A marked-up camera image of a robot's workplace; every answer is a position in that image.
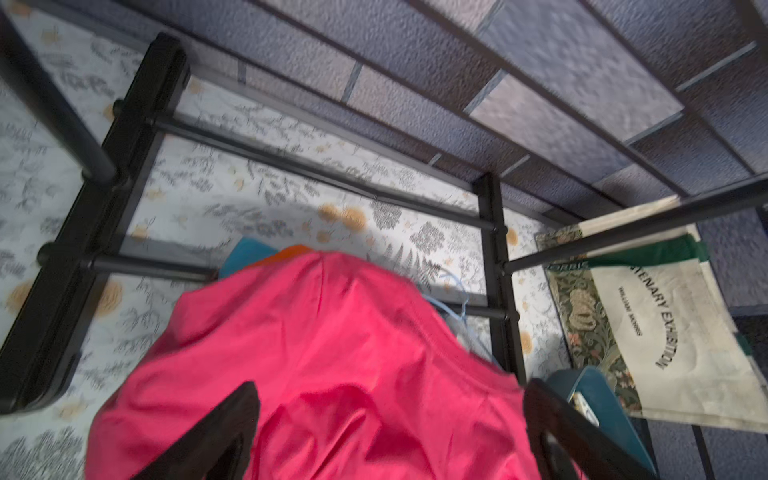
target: metal rail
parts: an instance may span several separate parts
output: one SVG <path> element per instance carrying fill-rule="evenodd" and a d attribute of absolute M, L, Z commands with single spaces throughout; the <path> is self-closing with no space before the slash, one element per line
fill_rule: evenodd
<path fill-rule="evenodd" d="M 207 145 L 221 151 L 225 151 L 238 157 L 246 158 L 260 164 L 269 165 L 278 170 L 290 174 L 317 180 L 331 187 L 340 188 L 361 197 L 370 198 L 386 204 L 397 205 L 423 214 L 434 215 L 454 222 L 463 223 L 471 227 L 483 230 L 494 230 L 496 226 L 489 220 L 478 218 L 474 215 L 432 204 L 428 200 L 404 194 L 396 190 L 387 190 L 373 184 L 363 183 L 353 177 L 335 172 L 319 165 L 312 165 L 302 161 L 293 160 L 283 155 L 278 155 L 261 148 L 254 147 L 243 141 L 239 141 L 232 134 L 214 130 L 211 125 L 208 128 L 189 124 L 174 118 L 168 114 L 156 114 L 148 120 L 152 126 L 160 131 L 174 134 L 199 144 Z"/>
<path fill-rule="evenodd" d="M 6 51 L 26 48 L 17 35 L 6 31 L 0 35 L 9 42 Z M 4 61 L 20 61 L 17 70 L 41 69 L 31 55 Z M 161 136 L 145 119 L 158 109 L 175 108 L 188 75 L 187 57 L 179 41 L 158 35 L 128 89 L 124 110 L 104 139 L 104 150 L 96 147 L 101 156 L 92 155 L 90 136 L 66 139 L 83 165 L 103 166 L 112 159 L 121 170 L 122 182 L 106 188 L 95 179 L 86 179 L 56 236 L 60 252 L 47 255 L 45 247 L 41 249 L 39 255 L 45 261 L 0 349 L 0 414 L 41 408 L 67 389 L 108 277 L 83 268 L 82 259 L 118 252 L 160 147 Z M 52 82 L 33 82 L 23 88 L 39 104 L 57 96 L 63 102 L 45 113 L 53 125 L 69 124 L 73 117 L 79 122 Z"/>
<path fill-rule="evenodd" d="M 112 185 L 114 162 L 93 138 L 51 77 L 35 59 L 11 21 L 0 12 L 0 77 L 83 168 L 86 178 Z"/>
<path fill-rule="evenodd" d="M 768 174 L 760 175 L 753 180 L 739 182 L 711 194 L 694 197 L 671 210 L 505 262 L 503 268 L 506 273 L 511 274 L 532 266 L 566 260 L 592 250 L 661 233 L 708 218 L 758 207 L 764 203 L 768 203 Z"/>

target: green bag strap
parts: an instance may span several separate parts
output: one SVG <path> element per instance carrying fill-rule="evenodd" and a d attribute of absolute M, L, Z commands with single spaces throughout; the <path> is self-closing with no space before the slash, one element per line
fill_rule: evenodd
<path fill-rule="evenodd" d="M 547 269 L 568 271 L 586 270 L 598 266 L 656 266 L 683 262 L 693 258 L 698 258 L 700 262 L 706 262 L 710 259 L 710 254 L 707 251 L 707 245 L 704 242 L 697 242 L 694 236 L 689 233 L 682 237 L 662 240 L 620 252 L 606 253 L 574 262 L 553 263 L 547 265 Z"/>

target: grey fern print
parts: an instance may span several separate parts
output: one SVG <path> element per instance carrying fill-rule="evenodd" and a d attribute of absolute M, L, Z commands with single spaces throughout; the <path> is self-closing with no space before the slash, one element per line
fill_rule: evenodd
<path fill-rule="evenodd" d="M 79 369 L 75 375 L 82 376 L 89 381 L 94 390 L 103 390 L 108 386 L 114 387 L 123 382 L 133 369 L 134 362 L 114 362 L 100 368 Z"/>
<path fill-rule="evenodd" d="M 131 333 L 136 329 L 149 330 L 152 333 L 158 333 L 165 327 L 159 312 L 151 305 L 143 312 L 135 307 L 125 310 L 122 314 L 122 324 L 126 332 Z"/>
<path fill-rule="evenodd" d="M 371 209 L 373 210 L 373 220 L 376 222 L 376 226 L 382 230 L 395 228 L 402 215 L 400 208 L 378 201 L 371 202 Z"/>
<path fill-rule="evenodd" d="M 83 476 L 85 440 L 72 427 L 46 430 L 28 445 L 18 439 L 0 453 L 4 480 L 76 480 Z"/>
<path fill-rule="evenodd" d="M 43 223 L 40 224 L 40 233 L 55 237 L 58 234 L 58 231 L 61 230 L 61 225 L 63 224 L 64 218 L 47 217 L 43 220 Z"/>
<path fill-rule="evenodd" d="M 372 256 L 370 253 L 367 253 L 366 260 L 383 266 L 387 270 L 391 270 L 399 275 L 408 277 L 424 290 L 432 291 L 432 284 L 440 273 L 440 266 L 421 257 L 418 253 L 414 254 L 413 250 L 409 250 L 408 254 L 404 257 L 406 248 L 402 244 L 397 253 L 393 254 L 394 251 L 395 249 L 390 243 L 381 255 L 374 253 Z"/>
<path fill-rule="evenodd" d="M 220 218 L 221 226 L 230 233 L 262 237 L 293 237 L 293 229 L 282 220 L 264 220 L 261 209 L 238 208 L 234 205 L 214 204 L 206 207 L 205 215 Z"/>
<path fill-rule="evenodd" d="M 16 261 L 16 254 L 10 250 L 0 250 L 0 278 L 15 276 L 22 278 L 27 267 Z"/>
<path fill-rule="evenodd" d="M 159 333 L 146 333 L 132 339 L 120 340 L 118 345 L 114 348 L 114 352 L 122 353 L 126 356 L 134 356 L 135 354 L 144 356 L 147 350 L 149 350 L 149 347 L 152 346 L 159 336 Z"/>
<path fill-rule="evenodd" d="M 418 233 L 411 235 L 411 241 L 420 252 L 429 255 L 442 248 L 445 234 L 435 228 L 432 222 L 427 222 L 422 225 Z"/>

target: orange flower print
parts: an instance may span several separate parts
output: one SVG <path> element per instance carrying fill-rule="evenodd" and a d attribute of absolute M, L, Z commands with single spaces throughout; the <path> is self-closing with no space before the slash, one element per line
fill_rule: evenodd
<path fill-rule="evenodd" d="M 531 334 L 525 330 L 520 332 L 520 346 L 525 355 L 530 355 L 530 353 L 533 352 L 533 339 L 531 338 Z"/>
<path fill-rule="evenodd" d="M 165 192 L 160 188 L 151 188 L 144 193 L 147 200 L 154 202 L 157 200 L 163 200 L 165 198 Z"/>
<path fill-rule="evenodd" d="M 107 104 L 101 114 L 104 115 L 104 118 L 107 120 L 114 121 L 114 110 L 112 110 L 112 104 Z"/>
<path fill-rule="evenodd" d="M 58 35 L 58 28 L 54 27 L 53 30 L 44 30 L 40 34 L 40 39 L 44 45 L 53 45 L 54 43 L 59 43 L 61 37 Z"/>
<path fill-rule="evenodd" d="M 29 15 L 32 15 L 32 7 L 21 2 L 11 3 L 11 8 L 8 10 L 18 17 L 29 18 Z"/>
<path fill-rule="evenodd" d="M 70 422 L 80 416 L 88 407 L 88 402 L 83 399 L 67 402 L 56 410 L 56 416 L 66 422 Z"/>
<path fill-rule="evenodd" d="M 366 215 L 358 207 L 345 208 L 342 212 L 342 223 L 349 231 L 359 233 L 365 230 Z"/>
<path fill-rule="evenodd" d="M 196 78 L 190 79 L 190 83 L 187 86 L 191 94 L 199 95 L 205 91 L 203 84 Z"/>
<path fill-rule="evenodd" d="M 317 209 L 317 216 L 325 223 L 336 223 L 341 218 L 341 212 L 334 204 L 322 204 Z"/>
<path fill-rule="evenodd" d="M 24 306 L 24 301 L 27 300 L 29 290 L 32 290 L 32 282 L 32 280 L 26 280 L 18 284 L 5 300 L 5 308 L 11 313 L 18 313 Z"/>
<path fill-rule="evenodd" d="M 507 243 L 513 247 L 518 244 L 518 233 L 514 228 L 507 227 Z"/>
<path fill-rule="evenodd" d="M 328 230 L 320 230 L 317 232 L 317 241 L 320 243 L 328 243 L 331 241 L 331 233 Z"/>
<path fill-rule="evenodd" d="M 131 233 L 132 237 L 135 238 L 141 238 L 145 239 L 149 237 L 149 227 L 152 226 L 154 223 L 154 217 L 151 219 L 144 219 L 143 222 L 139 223 L 136 227 L 134 227 L 134 231 Z"/>
<path fill-rule="evenodd" d="M 581 337 L 578 335 L 578 333 L 569 333 L 568 343 L 570 343 L 572 346 L 581 346 Z"/>
<path fill-rule="evenodd" d="M 101 318 L 114 312 L 114 310 L 123 301 L 123 285 L 117 280 L 107 281 L 104 292 L 98 301 L 94 318 Z"/>

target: metal bar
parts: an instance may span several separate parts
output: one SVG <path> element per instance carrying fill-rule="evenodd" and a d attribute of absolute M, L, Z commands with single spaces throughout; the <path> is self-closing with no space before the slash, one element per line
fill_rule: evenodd
<path fill-rule="evenodd" d="M 704 470 L 704 478 L 707 480 L 715 480 L 715 470 L 712 467 L 712 459 L 710 458 L 710 452 L 707 449 L 707 441 L 704 440 L 704 433 L 698 425 L 691 425 L 691 428 L 694 430 L 694 440 L 696 440 L 696 448 L 699 450 L 699 459 L 701 460 L 701 467 Z"/>
<path fill-rule="evenodd" d="M 444 302 L 454 312 L 460 313 L 462 311 L 461 303 Z M 507 318 L 507 312 L 500 308 L 491 308 L 490 306 L 479 305 L 467 305 L 467 315 L 484 316 L 489 319 L 504 320 Z"/>
<path fill-rule="evenodd" d="M 328 168 L 293 160 L 283 155 L 259 149 L 239 141 L 229 132 L 214 131 L 213 126 L 211 128 L 201 128 L 173 118 L 168 114 L 156 114 L 149 122 L 161 131 L 166 131 L 178 137 L 186 138 L 187 140 L 207 145 L 250 161 L 269 165 L 290 174 L 317 180 L 332 187 L 360 195 L 361 197 L 408 208 L 423 214 L 434 215 L 435 217 L 445 218 L 446 220 L 463 223 L 464 225 L 470 225 L 483 230 L 493 230 L 495 228 L 492 222 L 474 217 L 471 214 L 445 208 L 438 204 L 431 204 L 427 200 L 395 190 L 387 190 L 372 184 L 364 184 L 355 178 Z"/>
<path fill-rule="evenodd" d="M 757 7 L 750 0 L 731 0 L 736 13 L 741 17 L 744 29 L 752 39 L 757 42 L 757 47 L 763 56 L 768 58 L 768 27 Z"/>
<path fill-rule="evenodd" d="M 162 140 L 146 118 L 175 108 L 188 75 L 179 41 L 158 35 L 104 140 L 124 182 L 105 189 L 86 180 L 55 241 L 71 254 L 41 249 L 44 264 L 0 350 L 0 414 L 41 408 L 67 389 L 108 277 L 81 259 L 118 252 Z"/>
<path fill-rule="evenodd" d="M 715 140 L 717 140 L 720 145 L 723 146 L 723 148 L 730 154 L 731 157 L 735 158 L 737 162 L 741 164 L 744 169 L 749 172 L 750 175 L 754 175 L 757 172 L 754 168 L 752 168 L 752 165 L 750 165 L 744 158 L 739 154 L 739 152 L 736 151 L 735 148 L 733 148 L 733 145 L 731 145 L 728 140 L 725 139 L 722 135 L 720 135 L 720 132 L 715 130 L 715 127 L 713 127 L 708 121 L 704 119 L 703 116 L 699 113 L 699 111 L 694 108 L 694 106 L 687 101 L 682 95 L 677 93 L 677 89 L 669 82 L 667 81 L 664 76 L 653 66 L 648 62 L 643 55 L 640 54 L 637 49 L 621 34 L 619 31 L 603 16 L 600 12 L 595 9 L 588 0 L 578 0 L 579 3 L 581 3 L 581 6 L 583 6 L 587 12 L 589 12 L 592 17 L 598 21 L 600 25 L 602 25 L 603 28 L 605 28 L 608 33 L 613 35 L 614 39 L 619 42 L 619 44 L 624 47 L 624 49 L 629 53 L 629 55 L 637 61 L 640 65 L 642 65 L 648 72 L 653 76 L 656 81 L 658 81 L 664 88 L 667 89 L 670 95 L 672 95 L 675 100 L 680 102 L 681 105 L 683 105 L 683 112 L 687 114 L 688 116 L 692 117 L 695 121 L 697 121 L 705 130 L 710 132 L 710 135 L 714 137 Z"/>
<path fill-rule="evenodd" d="M 0 12 L 0 50 L 3 80 L 81 165 L 87 178 L 99 185 L 112 185 L 118 175 L 114 162 L 101 149 L 3 12 Z"/>
<path fill-rule="evenodd" d="M 502 206 L 502 184 L 496 175 L 485 174 L 475 182 L 475 193 L 478 196 L 480 217 L 496 225 L 496 230 L 483 230 L 480 233 L 488 307 L 504 310 L 506 313 L 503 319 L 495 317 L 489 319 L 493 356 L 505 371 L 517 376 L 520 385 L 525 385 L 525 362 L 518 328 L 520 314 L 515 307 L 511 277 L 504 275 L 498 268 L 509 260 L 507 227 Z"/>
<path fill-rule="evenodd" d="M 46 250 L 46 258 L 53 257 L 56 254 L 50 247 L 52 246 L 49 244 L 41 249 L 41 251 Z M 106 255 L 103 253 L 84 259 L 82 266 L 99 273 L 124 273 L 126 275 L 150 276 L 180 282 L 209 283 L 213 282 L 218 276 L 217 269 L 207 266 L 170 263 L 161 260 L 128 257 L 125 255 Z M 445 305 L 455 312 L 462 311 L 461 303 L 445 302 Z M 507 318 L 507 313 L 504 310 L 489 306 L 467 305 L 466 312 L 467 315 L 486 316 L 494 319 Z"/>
<path fill-rule="evenodd" d="M 84 265 L 94 272 L 123 273 L 125 275 L 151 276 L 181 282 L 208 283 L 216 279 L 219 271 L 207 266 L 183 265 L 159 260 L 149 260 L 121 255 L 99 254 Z"/>
<path fill-rule="evenodd" d="M 464 43 L 466 43 L 473 50 L 477 51 L 480 55 L 483 55 L 487 59 L 496 63 L 501 70 L 506 71 L 508 74 L 515 77 L 518 81 L 520 81 L 520 83 L 533 90 L 536 94 L 544 98 L 549 103 L 553 104 L 557 109 L 562 111 L 568 117 L 579 123 L 581 126 L 585 127 L 593 134 L 597 135 L 600 139 L 611 145 L 625 157 L 629 158 L 631 161 L 637 164 L 640 168 L 646 170 L 646 172 L 656 177 L 656 179 L 659 180 L 662 184 L 667 185 L 667 187 L 674 193 L 680 195 L 681 197 L 690 196 L 688 192 L 685 191 L 685 189 L 674 183 L 669 177 L 667 177 L 667 175 L 656 168 L 646 157 L 628 147 L 627 145 L 621 143 L 616 137 L 603 129 L 603 127 L 600 127 L 576 108 L 573 108 L 568 103 L 560 99 L 557 95 L 550 92 L 547 88 L 539 84 L 532 77 L 525 74 L 523 70 L 515 67 L 509 60 L 503 58 L 501 55 L 491 50 L 487 45 L 464 31 L 461 27 L 453 24 L 453 22 L 448 20 L 442 13 L 435 10 L 427 2 L 424 2 L 424 0 L 406 0 L 406 3 L 421 12 L 424 16 L 432 19 L 444 30 L 449 31 L 456 37 L 462 39 Z"/>
<path fill-rule="evenodd" d="M 763 174 L 711 194 L 700 195 L 672 210 L 505 262 L 503 268 L 506 273 L 513 273 L 543 263 L 566 260 L 592 250 L 610 247 L 708 218 L 731 214 L 766 202 L 768 202 L 768 174 Z"/>
<path fill-rule="evenodd" d="M 656 452 L 654 451 L 654 440 L 650 436 L 650 428 L 648 427 L 648 421 L 646 419 L 639 419 L 637 417 L 631 418 L 633 425 L 635 426 L 635 429 L 637 431 L 637 434 L 640 436 L 640 439 L 643 442 L 643 445 L 645 445 L 645 449 L 648 451 L 648 456 L 650 456 L 650 460 L 654 463 L 654 469 L 656 472 L 659 471 L 659 462 L 656 460 Z"/>

